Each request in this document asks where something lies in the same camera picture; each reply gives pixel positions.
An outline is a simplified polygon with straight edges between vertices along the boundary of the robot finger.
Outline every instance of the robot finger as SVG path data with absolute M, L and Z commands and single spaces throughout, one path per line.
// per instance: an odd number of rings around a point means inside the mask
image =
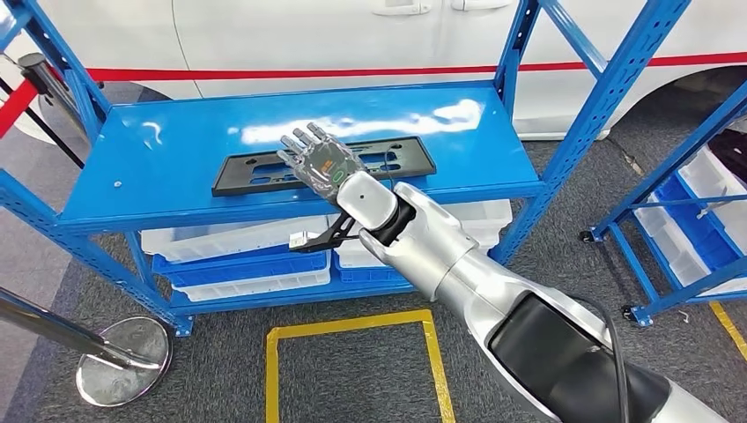
M 314 122 L 310 122 L 308 125 L 306 125 L 306 127 L 311 131 L 312 134 L 314 134 L 315 137 L 319 138 L 322 141 L 330 137 L 329 135 L 327 135 L 327 132 L 324 132 L 324 130 Z
M 298 163 L 298 157 L 299 156 L 291 156 L 285 150 L 277 150 L 277 156 L 282 159 L 286 165 L 290 168 L 296 167 Z
M 295 152 L 296 154 L 303 154 L 304 147 L 301 146 L 297 141 L 294 141 L 293 138 L 283 135 L 280 138 L 280 142 L 283 143 L 286 147 L 290 148 L 292 152 Z
M 296 128 L 295 130 L 293 130 L 293 135 L 295 135 L 296 138 L 298 138 L 300 140 L 300 142 L 303 143 L 306 146 L 314 145 L 314 144 L 319 144 L 321 142 L 320 140 L 318 140 L 318 139 L 316 139 L 314 137 L 310 137 L 309 135 L 307 135 L 306 132 L 304 132 L 303 130 L 300 130 L 298 128 Z

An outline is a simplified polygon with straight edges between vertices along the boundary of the black plastic plate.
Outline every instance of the black plastic plate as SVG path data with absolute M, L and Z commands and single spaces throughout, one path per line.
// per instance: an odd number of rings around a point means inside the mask
M 348 146 L 363 160 L 368 172 L 376 179 L 436 173 L 436 165 L 419 137 L 380 139 L 350 143 Z M 306 184 L 293 175 L 293 171 L 275 152 L 257 152 L 226 157 L 212 185 L 212 196 L 239 196 L 304 187 Z

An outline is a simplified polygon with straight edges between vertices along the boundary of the shelf post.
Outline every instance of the shelf post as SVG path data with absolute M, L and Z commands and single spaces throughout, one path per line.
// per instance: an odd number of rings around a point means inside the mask
M 189 317 L 175 314 L 154 287 L 140 280 L 87 236 L 61 230 L 55 211 L 3 169 L 0 169 L 0 205 L 175 327 L 177 336 L 188 336 L 192 331 Z
M 491 250 L 493 259 L 507 263 L 529 236 L 689 3 L 690 0 L 646 2 L 542 172 L 547 189 L 526 201 L 500 244 Z

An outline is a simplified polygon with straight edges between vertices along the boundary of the robotic arm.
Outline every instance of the robotic arm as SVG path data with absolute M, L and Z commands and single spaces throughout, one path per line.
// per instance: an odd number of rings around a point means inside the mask
M 350 150 L 310 123 L 295 154 L 278 152 L 299 179 L 343 211 L 321 236 L 291 247 L 338 246 L 353 220 L 360 241 L 430 301 L 464 323 L 498 382 L 538 417 L 566 423 L 715 423 L 722 417 L 669 379 L 631 363 L 619 369 L 605 323 L 562 292 L 539 285 L 480 254 L 461 222 L 410 184 L 377 182 Z M 627 391 L 620 401 L 618 393 Z

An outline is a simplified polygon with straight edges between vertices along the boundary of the red rope barrier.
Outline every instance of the red rope barrier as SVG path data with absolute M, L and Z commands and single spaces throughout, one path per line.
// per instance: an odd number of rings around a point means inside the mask
M 0 137 L 8 132 L 37 94 L 36 88 L 27 79 L 24 79 L 24 82 L 16 88 L 16 91 L 11 93 L 8 100 L 0 108 Z

